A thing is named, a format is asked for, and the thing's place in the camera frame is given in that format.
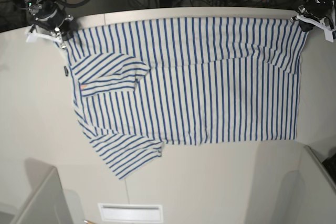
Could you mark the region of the blue white striped T-shirt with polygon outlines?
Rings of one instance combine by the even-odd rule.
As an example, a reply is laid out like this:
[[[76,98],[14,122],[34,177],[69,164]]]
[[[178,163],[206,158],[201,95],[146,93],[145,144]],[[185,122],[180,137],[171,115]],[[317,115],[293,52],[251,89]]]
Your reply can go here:
[[[82,132],[124,179],[165,144],[295,139],[306,39],[286,19],[180,17],[81,29],[59,48]]]

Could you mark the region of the black keyboard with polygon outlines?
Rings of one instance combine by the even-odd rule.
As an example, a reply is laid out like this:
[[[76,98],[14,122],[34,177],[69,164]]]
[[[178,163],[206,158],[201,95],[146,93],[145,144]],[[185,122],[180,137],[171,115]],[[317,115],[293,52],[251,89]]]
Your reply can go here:
[[[325,167],[332,180],[336,182],[336,154],[325,159],[322,162],[322,165]]]

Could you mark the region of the right grey partition panel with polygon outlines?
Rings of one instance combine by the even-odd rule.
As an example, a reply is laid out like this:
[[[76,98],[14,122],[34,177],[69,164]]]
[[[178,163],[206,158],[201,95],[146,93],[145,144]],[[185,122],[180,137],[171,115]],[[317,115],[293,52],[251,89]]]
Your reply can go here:
[[[308,146],[281,183],[278,223],[335,223],[335,183]]]

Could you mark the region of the grey partition panel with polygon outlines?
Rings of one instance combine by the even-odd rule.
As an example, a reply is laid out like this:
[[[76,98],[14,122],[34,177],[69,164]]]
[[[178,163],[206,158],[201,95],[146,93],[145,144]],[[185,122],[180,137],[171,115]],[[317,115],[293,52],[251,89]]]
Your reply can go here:
[[[335,223],[335,183],[308,146],[281,183],[278,223]]]
[[[75,223],[55,166],[1,159],[1,223]]]

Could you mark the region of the left grey partition panel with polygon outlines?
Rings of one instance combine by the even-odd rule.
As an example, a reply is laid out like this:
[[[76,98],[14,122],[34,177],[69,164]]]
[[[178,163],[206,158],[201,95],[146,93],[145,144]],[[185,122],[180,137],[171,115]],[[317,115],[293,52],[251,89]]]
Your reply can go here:
[[[75,223],[55,166],[1,159],[1,223]]]

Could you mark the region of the white table inlay plate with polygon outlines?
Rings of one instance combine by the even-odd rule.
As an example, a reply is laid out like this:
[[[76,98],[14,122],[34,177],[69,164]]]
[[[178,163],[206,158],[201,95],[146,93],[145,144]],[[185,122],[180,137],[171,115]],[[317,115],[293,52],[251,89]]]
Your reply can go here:
[[[124,223],[163,223],[162,205],[98,203],[102,221]]]

